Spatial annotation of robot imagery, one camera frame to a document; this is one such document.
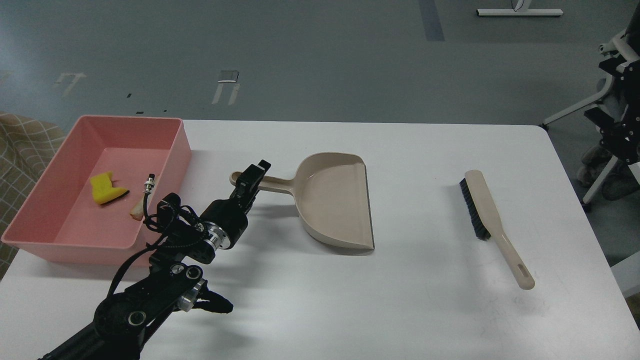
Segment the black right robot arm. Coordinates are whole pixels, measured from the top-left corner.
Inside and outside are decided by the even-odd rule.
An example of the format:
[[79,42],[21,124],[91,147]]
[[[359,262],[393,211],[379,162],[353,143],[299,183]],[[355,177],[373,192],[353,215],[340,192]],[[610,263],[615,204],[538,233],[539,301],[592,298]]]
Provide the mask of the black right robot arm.
[[592,105],[583,113],[599,129],[599,144],[627,166],[639,162],[639,55],[624,41],[614,45],[615,55],[599,63],[599,68],[612,76],[619,118],[607,114],[599,105]]

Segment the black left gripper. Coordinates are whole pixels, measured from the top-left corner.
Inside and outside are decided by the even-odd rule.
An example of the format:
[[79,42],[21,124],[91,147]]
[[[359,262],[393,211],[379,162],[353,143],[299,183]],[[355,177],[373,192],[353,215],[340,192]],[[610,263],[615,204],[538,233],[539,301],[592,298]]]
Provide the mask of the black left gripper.
[[216,249],[231,249],[249,225],[248,213],[252,209],[258,187],[272,164],[262,159],[251,164],[235,182],[235,189],[227,199],[217,199],[199,215],[205,223]]

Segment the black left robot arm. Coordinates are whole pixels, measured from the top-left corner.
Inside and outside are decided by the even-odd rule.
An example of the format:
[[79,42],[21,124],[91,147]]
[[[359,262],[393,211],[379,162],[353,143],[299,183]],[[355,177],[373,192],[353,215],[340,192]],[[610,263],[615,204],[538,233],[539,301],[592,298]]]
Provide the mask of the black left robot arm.
[[202,265],[210,264],[217,250],[233,248],[245,232],[259,183],[270,167],[264,160],[247,167],[231,195],[211,202],[202,213],[183,205],[178,194],[169,193],[149,214],[151,174],[142,198],[142,222],[158,233],[158,239],[119,267],[92,322],[43,359],[138,360],[146,343],[174,312],[232,312],[231,301],[208,288]]

